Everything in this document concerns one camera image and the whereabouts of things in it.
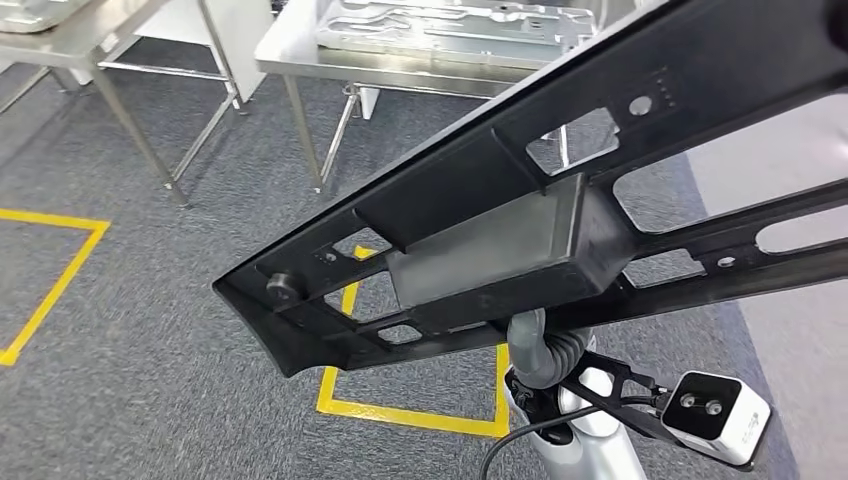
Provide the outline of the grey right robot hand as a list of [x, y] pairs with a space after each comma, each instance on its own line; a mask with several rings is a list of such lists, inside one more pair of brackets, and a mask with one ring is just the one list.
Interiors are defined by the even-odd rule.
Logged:
[[546, 389], [556, 383], [554, 359], [544, 332], [543, 309], [514, 315], [507, 329], [508, 351], [515, 375], [532, 389]]

